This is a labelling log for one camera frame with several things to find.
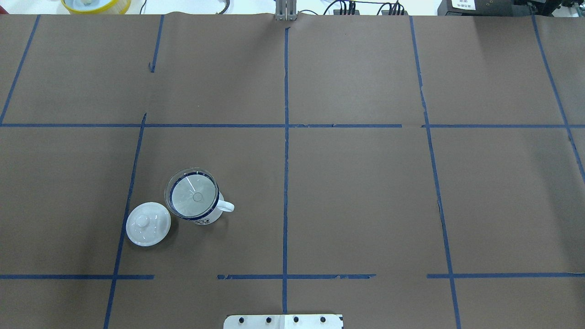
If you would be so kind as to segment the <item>white ceramic lid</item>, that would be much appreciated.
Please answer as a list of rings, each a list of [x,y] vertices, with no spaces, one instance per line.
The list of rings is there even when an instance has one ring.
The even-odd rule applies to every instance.
[[[151,247],[161,242],[171,227],[170,212],[162,204],[140,204],[126,220],[126,235],[135,245]]]

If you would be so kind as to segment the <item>black box with label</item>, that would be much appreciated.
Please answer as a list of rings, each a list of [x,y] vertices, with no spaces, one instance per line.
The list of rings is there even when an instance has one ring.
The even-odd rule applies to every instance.
[[[524,7],[513,0],[443,0],[438,16],[516,16]]]

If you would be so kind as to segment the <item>yellow tape roll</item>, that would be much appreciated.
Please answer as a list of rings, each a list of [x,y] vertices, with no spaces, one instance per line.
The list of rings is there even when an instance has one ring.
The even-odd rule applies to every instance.
[[[60,3],[74,15],[124,15],[131,0],[61,0]]]

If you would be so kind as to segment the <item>aluminium frame post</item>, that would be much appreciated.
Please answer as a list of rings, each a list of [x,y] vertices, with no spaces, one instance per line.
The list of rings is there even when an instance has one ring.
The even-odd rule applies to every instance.
[[[275,0],[276,21],[296,21],[297,16],[297,0]]]

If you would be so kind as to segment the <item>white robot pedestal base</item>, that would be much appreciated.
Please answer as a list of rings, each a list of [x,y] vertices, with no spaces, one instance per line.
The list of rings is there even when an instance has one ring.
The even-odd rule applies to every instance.
[[[226,317],[224,329],[343,329],[338,314],[262,314]]]

